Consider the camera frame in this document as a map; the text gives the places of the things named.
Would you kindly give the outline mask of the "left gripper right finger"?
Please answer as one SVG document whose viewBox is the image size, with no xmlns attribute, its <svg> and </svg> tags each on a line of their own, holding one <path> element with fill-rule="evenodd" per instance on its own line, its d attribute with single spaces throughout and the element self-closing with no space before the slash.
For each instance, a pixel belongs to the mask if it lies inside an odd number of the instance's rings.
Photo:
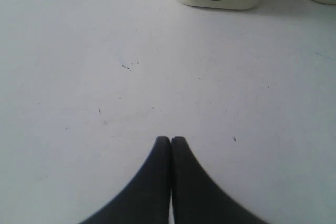
<svg viewBox="0 0 336 224">
<path fill-rule="evenodd" d="M 227 195 L 200 165 L 187 140 L 171 140 L 175 223 L 265 223 Z"/>
</svg>

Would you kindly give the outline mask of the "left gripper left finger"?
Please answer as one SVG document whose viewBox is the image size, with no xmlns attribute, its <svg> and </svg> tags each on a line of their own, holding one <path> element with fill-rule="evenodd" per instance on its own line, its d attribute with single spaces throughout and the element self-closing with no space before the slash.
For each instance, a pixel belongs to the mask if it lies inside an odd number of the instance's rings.
<svg viewBox="0 0 336 224">
<path fill-rule="evenodd" d="M 130 182 L 82 223 L 169 223 L 171 142 L 156 138 L 145 162 Z"/>
</svg>

